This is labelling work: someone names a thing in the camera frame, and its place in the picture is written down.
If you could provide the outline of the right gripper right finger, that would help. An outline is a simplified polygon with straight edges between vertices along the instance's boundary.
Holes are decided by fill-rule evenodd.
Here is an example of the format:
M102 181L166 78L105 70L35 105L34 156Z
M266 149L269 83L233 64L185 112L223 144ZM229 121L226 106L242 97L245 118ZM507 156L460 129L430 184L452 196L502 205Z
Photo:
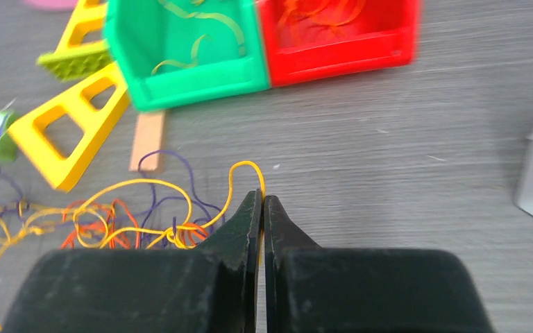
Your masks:
M283 279L279 276L284 252L299 248L319 249L320 245L289 218L277 196L265 198L263 220L267 331L277 332L277 297L284 295L280 290Z

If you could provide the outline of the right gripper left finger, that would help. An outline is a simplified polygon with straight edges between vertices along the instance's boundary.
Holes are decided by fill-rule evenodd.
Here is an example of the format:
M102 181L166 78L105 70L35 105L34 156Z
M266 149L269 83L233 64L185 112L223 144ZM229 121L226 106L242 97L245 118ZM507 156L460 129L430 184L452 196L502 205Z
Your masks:
M247 193L237 211L199 250L212 264L201 275L199 332L254 332L262 241L262 192Z

